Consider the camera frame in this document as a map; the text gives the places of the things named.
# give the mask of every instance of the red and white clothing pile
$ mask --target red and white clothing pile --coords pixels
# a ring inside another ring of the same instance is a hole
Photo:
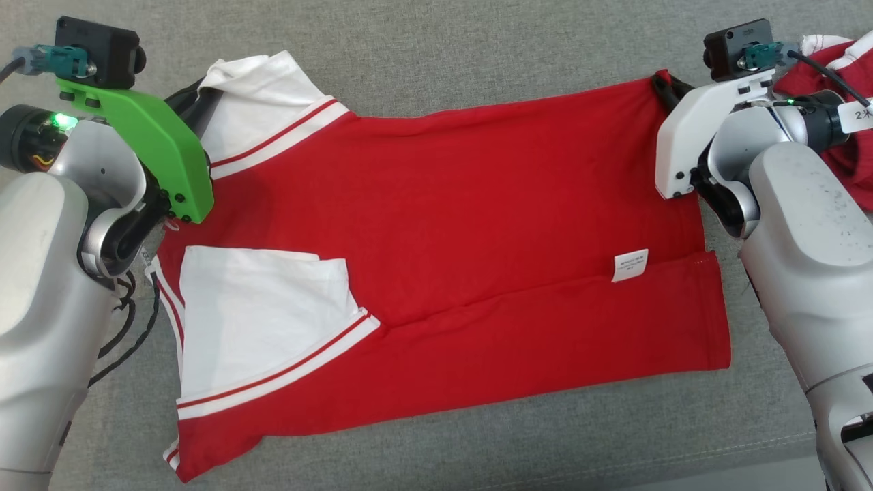
[[[183,481],[262,437],[730,362],[695,197],[654,185],[650,82],[371,118],[292,57],[219,61],[216,206],[153,269]]]
[[[873,32],[852,41],[838,36],[806,36],[803,54],[835,71],[864,97],[873,97]],[[811,66],[798,63],[774,90],[786,95],[804,95],[833,90],[846,101],[854,98]],[[873,131],[854,133],[849,141],[824,152],[822,158],[858,205],[873,210]]]

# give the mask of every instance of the care label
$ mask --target care label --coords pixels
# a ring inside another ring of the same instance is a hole
[[[615,274],[612,275],[612,282],[643,274],[647,262],[649,262],[649,249],[615,256]]]
[[[857,100],[840,104],[836,108],[840,126],[846,135],[873,128],[873,106],[864,107]]]

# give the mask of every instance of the green led light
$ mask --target green led light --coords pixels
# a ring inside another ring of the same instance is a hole
[[[76,127],[79,120],[66,114],[56,113],[52,116],[52,125],[61,131],[68,131]]]

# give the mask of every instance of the red stripe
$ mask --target red stripe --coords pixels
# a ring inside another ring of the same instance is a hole
[[[167,456],[167,463],[169,464],[169,462],[173,459],[173,457],[175,457],[178,453],[179,453],[178,448],[176,448],[173,452],[170,452],[169,455]]]
[[[165,299],[167,299],[167,305],[169,305],[170,313],[173,314],[173,317],[175,317],[175,326],[176,330],[179,333],[179,344],[182,346],[182,350],[185,350],[185,331],[182,330],[182,319],[179,318],[179,313],[175,311],[175,304],[172,300],[170,300],[169,295],[167,295],[167,290],[164,289],[160,281],[158,281],[158,289],[161,290],[161,294],[164,296]]]
[[[258,380],[257,382],[252,382],[251,384],[244,385],[244,386],[239,387],[239,388],[236,388],[236,389],[234,389],[234,390],[232,390],[232,391],[222,392],[221,394],[217,394],[217,395],[215,395],[215,396],[209,396],[208,398],[197,399],[196,401],[190,401],[190,402],[187,402],[187,403],[179,404],[179,405],[178,405],[178,408],[179,408],[179,409],[182,409],[182,408],[185,408],[185,407],[190,407],[190,406],[192,406],[192,405],[200,405],[200,404],[203,404],[203,403],[208,403],[208,402],[210,402],[210,401],[214,401],[214,400],[216,400],[216,399],[226,398],[226,397],[228,397],[228,396],[232,396],[232,395],[237,394],[237,393],[242,392],[242,391],[247,391],[247,390],[249,390],[249,389],[251,389],[251,388],[253,388],[253,387],[257,387],[257,386],[259,386],[259,385],[266,384],[267,382],[270,382],[271,380],[275,380],[275,379],[277,379],[277,378],[279,378],[279,377],[282,377],[284,374],[286,374],[286,373],[288,373],[288,372],[290,372],[290,371],[292,371],[292,370],[297,369],[297,368],[298,368],[300,365],[302,365],[303,363],[306,363],[306,362],[308,362],[309,360],[312,360],[312,359],[315,358],[318,354],[320,354],[321,352],[323,352],[325,349],[328,349],[328,348],[330,348],[331,346],[333,346],[337,341],[339,341],[340,339],[342,339],[343,336],[345,336],[346,334],[348,334],[352,329],[358,327],[359,325],[361,325],[362,322],[364,322],[365,320],[367,320],[367,319],[369,319],[369,318],[370,318],[370,314],[364,315],[362,318],[358,319],[354,324],[352,324],[351,326],[349,326],[346,330],[342,331],[342,332],[340,333],[340,335],[338,335],[338,336],[336,336],[334,339],[332,339],[328,344],[325,344],[324,346],[322,346],[321,348],[319,348],[317,351],[315,351],[314,353],[312,353],[310,356],[307,356],[306,358],[304,358],[304,359],[300,360],[299,362],[295,363],[294,365],[292,365],[292,366],[290,366],[290,367],[288,367],[288,368],[286,368],[286,369],[280,371],[280,372],[277,373],[277,374],[270,375],[270,376],[267,377],[267,378],[264,378],[264,379],[262,379],[262,380]]]
[[[257,152],[257,151],[260,150],[260,149],[262,149],[263,147],[266,147],[266,146],[269,145],[270,143],[273,143],[273,142],[275,142],[276,140],[278,140],[279,138],[281,138],[281,137],[287,135],[289,131],[291,131],[291,130],[295,129],[296,127],[300,126],[301,124],[303,124],[303,123],[309,121],[310,118],[312,118],[312,117],[315,116],[316,114],[318,114],[318,113],[320,113],[321,111],[323,111],[323,110],[325,109],[325,107],[328,107],[328,106],[330,106],[331,104],[334,104],[334,102],[336,102],[336,99],[331,99],[331,100],[325,102],[325,103],[322,104],[321,106],[316,107],[316,108],[315,108],[311,113],[309,113],[309,114],[307,114],[306,116],[303,116],[303,117],[300,118],[299,120],[295,121],[295,122],[294,122],[291,126],[289,126],[288,128],[285,128],[285,129],[283,129],[282,131],[276,133],[272,138],[270,138],[270,139],[267,140],[266,142],[263,142],[263,143],[261,143],[260,145],[257,145],[257,147],[255,147],[255,148],[253,148],[253,149],[251,149],[251,150],[248,150],[248,151],[246,151],[246,152],[244,152],[244,153],[242,153],[242,154],[239,154],[238,156],[233,156],[233,157],[231,157],[231,158],[226,158],[226,159],[224,159],[224,160],[221,160],[221,161],[218,161],[218,162],[214,162],[214,163],[212,163],[212,167],[218,167],[219,165],[225,165],[226,163],[235,162],[235,161],[237,161],[237,160],[240,160],[240,159],[243,159],[243,158],[245,158],[245,157],[247,157],[247,156],[250,156],[251,154]]]

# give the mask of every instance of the gray fabric surface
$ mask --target gray fabric surface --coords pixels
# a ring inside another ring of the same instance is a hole
[[[145,92],[171,93],[218,58],[288,49],[325,93],[359,114],[411,115],[571,93],[662,67],[703,84],[702,37],[757,17],[769,17],[780,38],[857,37],[873,28],[870,0],[821,6],[788,0],[0,0],[0,53],[51,42],[54,20],[67,14],[137,30],[148,52],[137,84]],[[14,77],[0,87],[0,108],[18,102],[66,108],[47,76]],[[0,173],[0,181],[9,177]],[[811,455],[808,408],[767,333],[736,259],[738,245],[708,211],[705,220],[723,268],[729,370],[266,439],[188,488],[607,489]],[[138,298],[135,333],[151,305],[147,287]],[[93,389],[53,488],[182,489],[161,460],[175,438],[178,391],[175,342],[161,313],[141,351]]]

